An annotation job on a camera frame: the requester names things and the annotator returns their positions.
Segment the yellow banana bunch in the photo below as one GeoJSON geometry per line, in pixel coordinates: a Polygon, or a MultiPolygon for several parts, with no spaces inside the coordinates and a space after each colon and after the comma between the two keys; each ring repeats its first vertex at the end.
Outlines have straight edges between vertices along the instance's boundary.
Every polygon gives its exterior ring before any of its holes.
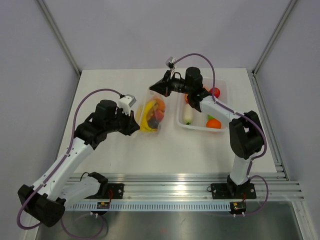
{"type": "Polygon", "coordinates": [[[144,109],[141,112],[141,121],[140,121],[140,132],[157,132],[158,130],[156,128],[151,128],[148,125],[147,116],[149,111],[154,110],[154,106],[157,103],[155,99],[150,100],[144,105],[144,109]]]}

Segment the dark purple fig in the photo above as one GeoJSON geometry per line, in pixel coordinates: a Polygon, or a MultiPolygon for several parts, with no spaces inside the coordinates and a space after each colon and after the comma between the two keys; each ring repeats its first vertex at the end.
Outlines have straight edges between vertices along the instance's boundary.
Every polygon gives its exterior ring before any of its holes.
{"type": "Polygon", "coordinates": [[[160,122],[155,118],[151,118],[149,121],[147,121],[148,127],[151,128],[152,130],[158,129],[159,124],[160,124],[160,122]]]}

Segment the clear polka dot zip bag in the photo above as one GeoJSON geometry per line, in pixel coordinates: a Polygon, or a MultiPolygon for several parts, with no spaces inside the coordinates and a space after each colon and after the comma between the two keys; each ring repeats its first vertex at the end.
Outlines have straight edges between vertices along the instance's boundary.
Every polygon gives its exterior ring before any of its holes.
{"type": "MultiPolygon", "coordinates": [[[[157,92],[154,92],[154,91],[151,91],[149,89],[146,90],[143,98],[141,99],[140,101],[140,104],[138,105],[138,108],[135,112],[135,121],[138,123],[138,125],[140,126],[141,124],[141,113],[142,111],[144,110],[144,106],[147,102],[151,101],[151,100],[154,100],[155,98],[159,98],[159,99],[162,99],[165,103],[165,106],[167,108],[167,105],[166,105],[166,102],[165,102],[165,98],[160,95],[159,93],[157,92]]],[[[154,111],[156,111],[156,108],[153,107],[153,110],[150,110],[148,115],[147,115],[147,121],[149,121],[150,119],[152,119],[152,116],[154,114],[154,111]]],[[[159,126],[158,126],[158,129],[156,132],[141,132],[140,130],[136,131],[134,134],[133,134],[133,137],[134,138],[137,138],[138,136],[142,136],[142,135],[153,135],[153,134],[157,134],[160,130],[161,130],[161,123],[162,121],[159,123],[159,126]]]]}

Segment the peach fruit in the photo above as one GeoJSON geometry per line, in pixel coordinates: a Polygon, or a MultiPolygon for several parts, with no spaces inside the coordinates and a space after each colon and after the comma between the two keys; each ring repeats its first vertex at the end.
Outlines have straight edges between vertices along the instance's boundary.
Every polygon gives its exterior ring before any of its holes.
{"type": "Polygon", "coordinates": [[[164,116],[165,116],[165,113],[163,111],[157,109],[153,112],[152,118],[158,122],[161,122],[163,120],[164,116]]]}

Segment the orange persimmon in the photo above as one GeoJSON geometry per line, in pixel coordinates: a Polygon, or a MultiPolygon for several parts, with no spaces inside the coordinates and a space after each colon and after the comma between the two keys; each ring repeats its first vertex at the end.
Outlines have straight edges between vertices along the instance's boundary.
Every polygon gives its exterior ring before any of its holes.
{"type": "Polygon", "coordinates": [[[154,100],[155,100],[155,104],[154,104],[155,109],[164,113],[166,111],[165,102],[160,98],[155,98],[154,100]]]}

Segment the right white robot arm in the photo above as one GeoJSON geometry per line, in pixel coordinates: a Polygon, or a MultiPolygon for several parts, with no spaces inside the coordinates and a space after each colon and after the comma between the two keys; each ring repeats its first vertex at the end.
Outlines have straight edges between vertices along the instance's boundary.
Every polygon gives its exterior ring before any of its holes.
{"type": "Polygon", "coordinates": [[[185,77],[167,70],[161,80],[151,85],[151,91],[164,97],[172,92],[187,94],[189,105],[200,113],[219,120],[229,129],[230,147],[234,153],[233,167],[223,185],[223,194],[231,198],[248,197],[251,189],[250,171],[258,152],[267,146],[259,116],[254,111],[237,112],[216,99],[203,85],[203,76],[197,67],[189,67],[185,77]]]}

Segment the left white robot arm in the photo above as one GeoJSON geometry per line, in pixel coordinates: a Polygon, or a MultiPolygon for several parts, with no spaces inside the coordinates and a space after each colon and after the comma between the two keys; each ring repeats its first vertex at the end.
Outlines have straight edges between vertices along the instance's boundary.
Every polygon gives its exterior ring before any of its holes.
{"type": "Polygon", "coordinates": [[[77,202],[87,197],[103,199],[108,194],[108,179],[100,173],[92,172],[71,187],[65,184],[108,134],[130,136],[140,129],[131,109],[135,102],[131,95],[122,96],[118,102],[101,100],[83,123],[74,125],[65,152],[31,186],[24,184],[18,190],[21,210],[50,228],[77,202]]]}

